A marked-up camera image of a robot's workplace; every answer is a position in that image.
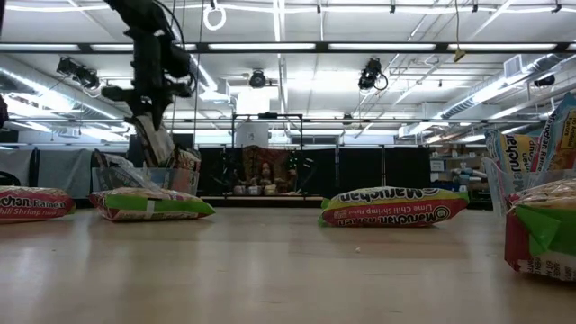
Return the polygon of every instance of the wooden table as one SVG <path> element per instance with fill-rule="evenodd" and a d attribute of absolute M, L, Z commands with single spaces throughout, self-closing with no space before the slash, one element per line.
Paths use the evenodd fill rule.
<path fill-rule="evenodd" d="M 513 273 L 487 212 L 427 229 L 324 229 L 317 215 L 113 224 L 83 211 L 1 226 L 0 323 L 576 320 L 574 286 Z"/>

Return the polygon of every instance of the clear plastic bin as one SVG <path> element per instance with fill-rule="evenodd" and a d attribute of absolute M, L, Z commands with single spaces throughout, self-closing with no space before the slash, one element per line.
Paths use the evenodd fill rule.
<path fill-rule="evenodd" d="M 576 170 L 507 173 L 502 171 L 490 158 L 483 158 L 482 163 L 488 176 L 494 212 L 502 218 L 508 212 L 507 198 L 511 194 L 553 181 L 576 178 Z"/>
<path fill-rule="evenodd" d="M 92 168 L 92 184 L 95 192 L 120 187 L 164 188 L 180 193 L 196 195 L 200 174 L 186 169 Z"/>

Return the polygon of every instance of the table surface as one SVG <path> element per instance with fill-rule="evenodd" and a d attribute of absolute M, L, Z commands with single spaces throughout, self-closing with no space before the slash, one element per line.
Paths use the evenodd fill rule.
<path fill-rule="evenodd" d="M 0 226 L 0 323 L 574 323 L 576 288 L 516 274 L 503 228 L 332 229 L 318 210 Z"/>

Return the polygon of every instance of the air duct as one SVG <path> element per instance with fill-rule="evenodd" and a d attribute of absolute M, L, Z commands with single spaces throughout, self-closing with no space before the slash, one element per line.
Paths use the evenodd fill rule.
<path fill-rule="evenodd" d="M 442 111 L 432 118 L 451 118 L 491 98 L 504 94 L 513 86 L 546 77 L 552 74 L 563 63 L 573 58 L 573 54 L 547 54 L 544 56 L 517 55 L 504 63 L 504 71 L 474 86 L 464 97 L 456 98 L 448 102 L 442 108 Z M 399 129 L 399 136 L 415 135 L 425 131 L 432 125 L 433 123 L 431 122 L 422 122 L 420 124 L 402 126 Z"/>
<path fill-rule="evenodd" d="M 6 55 L 0 56 L 0 80 L 4 80 L 0 85 L 2 86 L 0 92 L 39 95 L 40 93 L 46 92 L 46 90 L 40 90 L 39 87 L 41 87 L 42 89 L 54 91 L 61 96 L 62 101 L 67 101 L 71 105 L 75 103 L 82 104 L 85 108 L 108 118 L 120 118 L 126 114 L 122 110 L 101 100 L 92 98 L 69 85 L 63 83 L 55 85 L 58 81 L 54 80 L 54 78 Z M 6 81 L 9 81 L 10 86 L 4 87 Z"/>

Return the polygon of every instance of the ceiling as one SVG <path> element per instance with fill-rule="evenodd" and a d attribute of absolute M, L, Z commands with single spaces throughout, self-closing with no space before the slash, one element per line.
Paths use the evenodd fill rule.
<path fill-rule="evenodd" d="M 227 19 L 217 31 L 210 31 L 203 24 L 201 8 L 176 9 L 175 15 L 183 25 L 186 42 L 251 42 L 251 41 L 455 41 L 456 34 L 461 41 L 530 42 L 550 41 L 572 42 L 576 40 L 573 21 L 576 18 L 576 0 L 562 0 L 562 10 L 551 13 L 555 1 L 549 0 L 490 0 L 478 1 L 482 10 L 472 13 L 473 1 L 460 0 L 462 6 L 459 23 L 455 13 L 437 14 L 434 10 L 453 8 L 452 0 L 398 0 L 397 12 L 392 14 L 390 1 L 376 0 L 321 0 L 321 13 L 316 12 L 316 0 L 285 0 L 285 14 L 280 14 L 280 40 L 275 36 L 275 15 L 270 12 L 276 0 L 258 1 L 218 1 L 227 5 Z M 172 7 L 172 1 L 163 1 Z M 202 5 L 202 1 L 176 1 L 176 8 Z M 122 33 L 126 25 L 116 12 L 102 10 L 40 12 L 74 7 L 102 6 L 97 0 L 28 0 L 8 1 L 2 29 L 2 42 L 131 42 Z M 239 6 L 244 10 L 233 9 Z M 503 13 L 494 12 L 501 5 L 508 7 Z M 22 11 L 17 7 L 32 7 L 35 11 Z M 298 9 L 313 12 L 295 13 Z M 218 13 L 211 13 L 210 21 L 218 22 Z M 56 66 L 59 54 L 4 54 L 9 55 L 31 68 L 54 78 L 58 82 Z M 287 78 L 288 113 L 303 113 L 310 117 L 342 117 L 343 113 L 355 113 L 362 118 L 430 118 L 429 107 L 443 104 L 467 94 L 473 86 L 503 69 L 503 62 L 514 56 L 510 54 L 466 55 L 458 63 L 447 54 L 372 55 L 366 54 L 283 54 Z M 115 81 L 126 85 L 127 77 L 132 76 L 131 55 L 67 55 L 74 60 L 96 69 L 102 78 L 121 79 Z M 388 89 L 379 94 L 364 98 L 360 95 L 357 82 L 360 70 L 369 58 L 378 58 L 386 67 L 389 78 Z M 267 77 L 278 79 L 279 59 L 276 54 L 202 54 L 198 58 L 201 65 L 214 80 L 228 79 L 233 92 L 245 86 L 245 74 L 253 69 L 263 69 Z M 439 62 L 439 68 L 426 76 L 432 66 Z M 567 65 L 556 73 L 556 86 L 567 86 L 573 82 L 572 65 Z M 73 82 L 64 83 L 77 87 Z M 521 104 L 538 95 L 551 91 L 548 88 L 531 89 L 520 85 L 504 94 L 491 98 L 485 104 L 496 104 L 506 109 Z M 127 112 L 122 104 L 120 109 Z M 199 118 L 218 118 L 230 115 L 226 104 L 203 103 L 198 100 L 201 111 Z M 176 105 L 176 118 L 191 111 L 196 106 L 195 98 L 180 100 Z M 529 107 L 522 113 L 532 112 Z M 275 99 L 271 110 L 280 112 L 281 105 Z M 166 113 L 172 116 L 171 108 Z M 210 128 L 214 125 L 202 124 Z M 374 129 L 398 129 L 399 124 L 376 124 Z"/>

